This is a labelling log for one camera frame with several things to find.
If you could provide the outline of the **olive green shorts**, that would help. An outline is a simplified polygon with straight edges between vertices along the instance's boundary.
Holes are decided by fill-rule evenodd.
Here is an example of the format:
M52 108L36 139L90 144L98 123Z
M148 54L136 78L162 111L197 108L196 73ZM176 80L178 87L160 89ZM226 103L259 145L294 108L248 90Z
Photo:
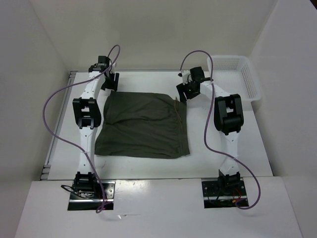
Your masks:
M107 97L95 155L177 159L189 154L186 103L160 93Z

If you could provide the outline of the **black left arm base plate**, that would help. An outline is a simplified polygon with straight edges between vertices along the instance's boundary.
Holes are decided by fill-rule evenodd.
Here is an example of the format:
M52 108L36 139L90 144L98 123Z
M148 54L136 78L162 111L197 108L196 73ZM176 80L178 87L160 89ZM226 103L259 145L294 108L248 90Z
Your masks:
M114 209L114 181L104 181L103 187L105 191L105 206L103 211ZM90 185L79 188L79 186L66 187L70 192L68 201L68 211L96 211L103 202L102 189L97 183L95 188L91 188Z

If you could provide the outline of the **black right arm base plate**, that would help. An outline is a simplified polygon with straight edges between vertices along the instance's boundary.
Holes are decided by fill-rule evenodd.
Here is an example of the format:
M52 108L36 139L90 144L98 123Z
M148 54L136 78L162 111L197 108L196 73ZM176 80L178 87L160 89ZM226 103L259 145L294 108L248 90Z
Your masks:
M218 182L214 179L202 180L204 208L231 208L238 202L240 207L248 207L247 193L243 180L234 188L220 190Z

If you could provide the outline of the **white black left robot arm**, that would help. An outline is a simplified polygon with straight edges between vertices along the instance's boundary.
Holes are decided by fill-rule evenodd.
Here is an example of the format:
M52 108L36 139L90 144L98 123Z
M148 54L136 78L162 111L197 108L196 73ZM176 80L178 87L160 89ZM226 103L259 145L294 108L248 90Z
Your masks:
M99 56L98 62L89 68L89 77L98 78L89 82L79 98L72 101L76 125L80 132L80 161L78 172L74 179L74 190L87 198L102 197L102 190L93 171L95 138L98 127L102 124L102 113L97 98L103 90L105 95L116 91L119 74L114 72L107 56Z

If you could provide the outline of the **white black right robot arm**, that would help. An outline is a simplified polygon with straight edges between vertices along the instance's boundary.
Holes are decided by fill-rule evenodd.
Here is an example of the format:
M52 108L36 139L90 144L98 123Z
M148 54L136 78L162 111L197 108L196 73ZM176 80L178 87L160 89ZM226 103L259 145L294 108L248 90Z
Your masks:
M182 83L176 86L181 102L193 99L202 94L211 99L211 112L208 114L204 131L204 140L207 139L207 128L210 117L219 132L222 149L212 150L225 156L218 170L217 189L223 195L230 194L240 183L238 167L238 137L244 124L242 100L238 94L229 94L206 77L202 68L195 67L178 74Z

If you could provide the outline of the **white perforated plastic basket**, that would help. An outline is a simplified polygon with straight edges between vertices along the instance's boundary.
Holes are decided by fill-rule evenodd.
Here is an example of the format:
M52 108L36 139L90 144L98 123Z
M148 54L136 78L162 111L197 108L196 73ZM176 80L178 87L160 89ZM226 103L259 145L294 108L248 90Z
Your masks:
M245 102L261 99L259 80L247 57L215 55L207 62L217 86L230 94L239 94Z

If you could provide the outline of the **aluminium table edge rail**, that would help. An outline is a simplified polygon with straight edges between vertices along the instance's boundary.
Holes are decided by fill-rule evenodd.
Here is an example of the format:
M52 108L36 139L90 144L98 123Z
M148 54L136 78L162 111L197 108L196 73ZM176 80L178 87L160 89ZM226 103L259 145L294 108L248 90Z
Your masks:
M70 71L67 85L70 85L70 84L74 83L76 73L77 73L77 71ZM58 115L58 118L57 118L57 121L56 121L55 128L53 130L53 132L55 134L57 134L57 135L59 135L59 133L61 131L64 115L65 115L65 112L66 112L66 109L67 109L67 104L68 104L68 100L69 100L69 97L70 97L70 92L68 92L68 91L69 91L69 89L65 89L64 92L63 92L63 100L62 100L61 108L60 108L60 111L59 111L59 115ZM52 139L51 139L51 143L50 143L50 146L49 146L49 150L48 150L48 153L47 153L47 156L46 156L46 160L45 160L43 169L41 171L40 180L44 180L44 181L48 180L49 173L50 173L50 170L51 170L51 166L53 164L53 159L54 159L54 156L55 156L57 143L58 143L58 139L53 136Z

